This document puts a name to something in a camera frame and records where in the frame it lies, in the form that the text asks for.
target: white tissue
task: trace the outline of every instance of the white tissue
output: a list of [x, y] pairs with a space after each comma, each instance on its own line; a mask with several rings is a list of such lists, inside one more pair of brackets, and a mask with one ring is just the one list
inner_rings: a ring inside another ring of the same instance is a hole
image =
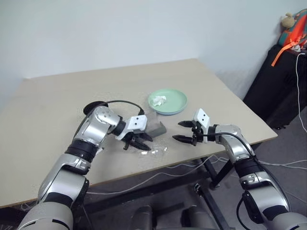
[[153, 105], [154, 106], [160, 106], [162, 104], [164, 104], [164, 102], [166, 101], [166, 97], [165, 96], [155, 96], [153, 99]]

